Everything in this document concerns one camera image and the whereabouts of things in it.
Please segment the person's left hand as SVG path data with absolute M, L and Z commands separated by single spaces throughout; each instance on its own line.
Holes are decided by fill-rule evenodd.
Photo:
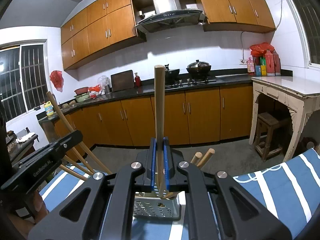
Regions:
M 4 211 L 23 239 L 27 239 L 31 229 L 49 213 L 38 191 L 32 193 L 26 202 L 9 205 Z

